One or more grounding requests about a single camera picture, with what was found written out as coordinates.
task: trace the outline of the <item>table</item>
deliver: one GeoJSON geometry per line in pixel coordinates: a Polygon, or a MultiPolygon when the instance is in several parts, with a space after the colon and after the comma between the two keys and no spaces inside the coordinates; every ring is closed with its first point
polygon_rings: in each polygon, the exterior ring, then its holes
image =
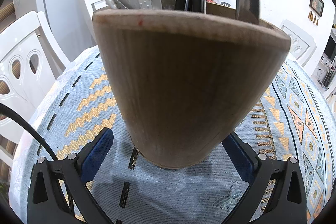
{"type": "MultiPolygon", "coordinates": [[[[87,187],[117,224],[221,223],[248,186],[221,144],[201,163],[180,170],[160,169],[138,154],[97,47],[85,50],[57,79],[30,123],[60,159],[78,152],[101,128],[112,128],[113,146],[87,187]]],[[[296,61],[287,59],[235,131],[256,152],[272,159],[298,159],[310,223],[331,195],[335,130],[322,94],[296,61]]],[[[30,176],[40,156],[50,159],[25,132],[14,156],[9,191],[11,207],[25,223],[30,176]]],[[[262,214],[274,183],[270,181],[253,219],[262,214]]],[[[82,219],[77,208],[75,214],[82,219]]]]}

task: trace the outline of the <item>picture frame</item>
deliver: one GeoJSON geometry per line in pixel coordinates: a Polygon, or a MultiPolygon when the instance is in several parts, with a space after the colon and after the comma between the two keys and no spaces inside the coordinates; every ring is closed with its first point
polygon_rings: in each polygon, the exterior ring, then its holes
{"type": "Polygon", "coordinates": [[[323,13],[324,2],[322,0],[310,0],[310,8],[312,8],[320,17],[323,13]]]}

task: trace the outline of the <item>cord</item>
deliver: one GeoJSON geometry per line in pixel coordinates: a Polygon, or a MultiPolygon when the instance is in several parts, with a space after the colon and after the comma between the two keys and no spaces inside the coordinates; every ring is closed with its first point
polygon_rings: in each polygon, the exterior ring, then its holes
{"type": "MultiPolygon", "coordinates": [[[[51,156],[51,158],[53,160],[58,160],[54,151],[50,148],[50,146],[47,144],[47,142],[41,137],[41,135],[38,134],[37,131],[25,119],[23,119],[19,114],[17,114],[14,110],[12,110],[8,106],[0,103],[0,114],[12,119],[14,122],[16,122],[21,127],[23,127],[30,135],[32,135],[43,146],[43,148],[48,152],[48,154],[51,156]]],[[[70,212],[71,212],[71,214],[74,215],[74,212],[75,212],[75,210],[74,210],[74,200],[72,198],[72,195],[71,195],[67,185],[66,185],[66,190],[67,190],[67,194],[68,194],[70,212]]]]}

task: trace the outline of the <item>black screen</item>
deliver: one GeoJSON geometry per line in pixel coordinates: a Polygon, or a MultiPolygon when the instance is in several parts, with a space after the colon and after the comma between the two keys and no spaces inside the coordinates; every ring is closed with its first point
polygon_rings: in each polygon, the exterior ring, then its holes
{"type": "Polygon", "coordinates": [[[331,61],[333,61],[335,58],[335,54],[336,54],[335,46],[336,46],[335,41],[333,40],[331,36],[329,36],[329,40],[324,49],[324,53],[330,58],[331,61]]]}

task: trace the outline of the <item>patterned tablecloth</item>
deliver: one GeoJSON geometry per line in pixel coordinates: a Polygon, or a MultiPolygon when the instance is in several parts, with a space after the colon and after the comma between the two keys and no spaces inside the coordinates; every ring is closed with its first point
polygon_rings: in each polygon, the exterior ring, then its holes
{"type": "MultiPolygon", "coordinates": [[[[248,186],[221,144],[203,162],[180,170],[160,169],[139,155],[97,47],[84,51],[58,78],[30,123],[60,159],[78,152],[103,127],[112,128],[113,146],[87,186],[114,223],[221,223],[248,186]]],[[[311,223],[331,195],[335,130],[323,96],[300,66],[287,59],[236,133],[257,153],[298,159],[311,223]]],[[[25,132],[14,156],[9,192],[12,208],[25,223],[30,177],[40,156],[50,159],[25,132]]],[[[269,182],[253,219],[264,210],[274,183],[269,182]]],[[[77,208],[76,216],[82,219],[77,208]]]]}

